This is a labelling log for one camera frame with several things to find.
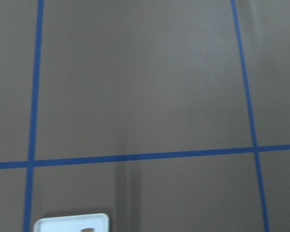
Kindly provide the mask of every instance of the white plastic tray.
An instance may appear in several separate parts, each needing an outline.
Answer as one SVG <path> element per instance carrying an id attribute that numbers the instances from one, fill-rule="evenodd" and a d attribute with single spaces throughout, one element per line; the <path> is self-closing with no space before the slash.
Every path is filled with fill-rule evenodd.
<path id="1" fill-rule="evenodd" d="M 33 232 L 108 232 L 109 218 L 106 214 L 86 214 L 67 217 L 49 217 L 38 220 Z"/>

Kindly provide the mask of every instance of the floor tile grid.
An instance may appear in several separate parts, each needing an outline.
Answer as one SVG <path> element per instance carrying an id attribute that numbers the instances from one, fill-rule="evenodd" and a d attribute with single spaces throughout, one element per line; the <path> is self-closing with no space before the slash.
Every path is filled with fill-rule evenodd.
<path id="1" fill-rule="evenodd" d="M 41 59 L 41 45 L 42 45 L 42 23 L 43 23 L 43 6 L 44 0 L 38 1 L 37 10 L 37 27 L 36 27 L 36 40 L 35 40 L 35 56 L 33 68 L 33 86 L 32 86 L 32 99 L 31 99 L 31 120 L 30 120 L 30 135 L 29 135 L 29 149 L 27 161 L 13 161 L 13 162 L 0 162 L 0 169 L 13 169 L 13 168 L 27 168 L 26 179 L 26 194 L 25 194 L 25 207 L 24 207 L 24 220 L 23 232 L 30 230 L 30 215 L 31 215 L 31 200 L 32 200 L 32 186 L 34 178 L 35 167 L 46 166 L 61 166 L 61 165 L 77 165 L 89 163 L 103 163 L 103 162 L 119 162 L 131 160 L 152 160 L 152 159 L 169 159 L 179 157 L 197 157 L 197 156 L 211 156 L 211 155 L 228 155 L 228 154 L 244 154 L 254 153 L 255 164 L 257 170 L 258 184 L 261 197 L 261 205 L 263 212 L 264 230 L 269 232 L 266 200 L 264 187 L 262 182 L 261 164 L 259 152 L 266 151 L 280 151 L 290 150 L 290 145 L 272 145 L 272 146 L 258 146 L 257 135 L 254 125 L 253 108 L 250 98 L 250 90 L 248 83 L 248 76 L 245 64 L 245 56 L 242 45 L 240 25 L 237 17 L 237 10 L 235 0 L 231 0 L 231 7 L 233 13 L 234 27 L 236 31 L 239 55 L 242 65 L 242 74 L 245 85 L 246 102 L 249 113 L 249 124 L 251 130 L 251 137 L 253 146 L 243 148 L 230 148 L 230 149 L 213 149 L 213 150 L 198 150 L 198 151 L 183 151 L 183 152 L 166 152 L 166 153 L 152 153 L 152 154 L 135 154 L 135 155 L 120 155 L 120 156 L 106 156 L 106 157 L 88 157 L 88 158 L 72 158 L 72 159 L 49 159 L 49 160 L 35 160 L 35 141 L 36 141 L 36 124 L 37 124 L 37 110 L 38 110 L 38 91 L 39 91 L 39 73 L 40 73 L 40 59 Z"/>

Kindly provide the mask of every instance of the blue tape line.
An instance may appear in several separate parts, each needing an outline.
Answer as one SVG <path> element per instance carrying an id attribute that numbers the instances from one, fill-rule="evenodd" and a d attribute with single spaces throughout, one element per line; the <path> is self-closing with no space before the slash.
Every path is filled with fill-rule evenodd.
<path id="1" fill-rule="evenodd" d="M 26 161 L 0 162 L 0 169 L 26 168 Z"/>
<path id="2" fill-rule="evenodd" d="M 120 155 L 120 156 L 102 156 L 102 157 L 87 157 L 87 158 L 71 158 L 71 159 L 47 159 L 35 161 L 35 167 L 46 166 L 61 166 L 89 163 L 106 163 L 106 162 L 121 162 L 133 160 L 154 160 L 154 159 L 170 159 L 196 156 L 214 156 L 214 155 L 229 155 L 253 152 L 252 147 L 231 148 L 231 149 L 215 149 L 215 150 L 200 150 L 200 151 L 182 151 L 182 152 L 166 152 L 166 153 L 151 153 L 151 154 L 136 154 L 136 155 Z"/>
<path id="3" fill-rule="evenodd" d="M 290 145 L 259 146 L 258 150 L 259 150 L 259 152 L 285 151 L 285 150 L 290 150 Z"/>
<path id="4" fill-rule="evenodd" d="M 290 150 L 290 145 L 275 145 L 275 146 L 258 147 L 259 152 L 288 151 L 288 150 Z M 133 161 L 133 160 L 146 160 L 146 159 L 153 160 L 153 159 L 184 158 L 184 157 L 211 156 L 211 155 L 230 155 L 230 154 L 253 153 L 254 151 L 255 151 L 255 148 L 253 147 L 242 147 L 242 148 L 149 153 L 149 154 L 135 154 L 135 155 L 104 156 L 104 157 L 46 159 L 46 160 L 35 160 L 33 163 L 33 166 L 34 167 L 48 167 L 48 166 L 120 162 L 120 161 Z M 28 161 L 0 162 L 0 169 L 26 168 L 26 167 L 29 167 L 29 164 L 30 162 Z"/>
<path id="5" fill-rule="evenodd" d="M 239 50 L 241 66 L 242 66 L 242 75 L 243 75 L 244 86 L 245 86 L 251 138 L 252 138 L 252 144 L 254 147 L 254 157 L 255 157 L 256 171 L 257 171 L 257 179 L 258 179 L 258 186 L 259 186 L 259 192 L 260 192 L 261 206 L 262 206 L 264 230 L 265 230 L 265 232 L 269 232 L 270 228 L 269 228 L 269 224 L 268 224 L 266 199 L 265 199 L 265 192 L 264 192 L 264 186 L 263 186 L 263 180 L 262 180 L 260 158 L 259 158 L 259 153 L 258 153 L 257 135 L 256 135 L 256 130 L 255 130 L 255 122 L 254 122 L 254 117 L 253 117 L 248 75 L 247 75 L 245 56 L 244 56 L 244 49 L 243 49 L 243 44 L 242 44 L 242 38 L 241 38 L 241 32 L 240 32 L 240 27 L 239 27 L 239 22 L 238 22 L 235 0 L 231 0 L 231 6 L 232 6 L 232 13 L 233 13 L 233 20 L 234 20 L 236 37 L 237 37 L 237 43 L 238 43 L 238 50 Z"/>
<path id="6" fill-rule="evenodd" d="M 35 54 L 34 54 L 34 67 L 33 67 L 31 119 L 30 119 L 28 168 L 27 168 L 27 179 L 26 179 L 23 232 L 30 231 L 32 188 L 33 188 L 33 178 L 34 178 L 33 164 L 34 164 L 34 156 L 35 156 L 35 141 L 36 141 L 36 130 L 37 130 L 39 77 L 40 77 L 41 46 L 42 46 L 43 7 L 44 7 L 44 0 L 39 0 L 38 10 L 37 10 L 36 36 L 35 36 Z"/>

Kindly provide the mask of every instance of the white object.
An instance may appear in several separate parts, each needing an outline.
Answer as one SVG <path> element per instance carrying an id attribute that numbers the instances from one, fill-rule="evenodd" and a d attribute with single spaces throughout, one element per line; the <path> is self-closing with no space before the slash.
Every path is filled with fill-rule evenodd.
<path id="1" fill-rule="evenodd" d="M 108 232 L 106 214 L 86 214 L 67 217 L 49 217 L 38 220 L 33 232 Z"/>

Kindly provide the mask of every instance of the gray floor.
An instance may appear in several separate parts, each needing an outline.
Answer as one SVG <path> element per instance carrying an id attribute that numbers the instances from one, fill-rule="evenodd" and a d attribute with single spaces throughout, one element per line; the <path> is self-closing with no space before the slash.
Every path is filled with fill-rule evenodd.
<path id="1" fill-rule="evenodd" d="M 290 144 L 290 0 L 237 1 L 260 146 Z M 37 2 L 0 0 L 0 162 L 26 161 Z M 252 147 L 229 1 L 44 1 L 37 160 Z M 290 151 L 261 152 L 271 232 L 290 232 Z M 0 232 L 26 169 L 0 170 Z M 31 225 L 262 232 L 252 153 L 35 168 Z"/>

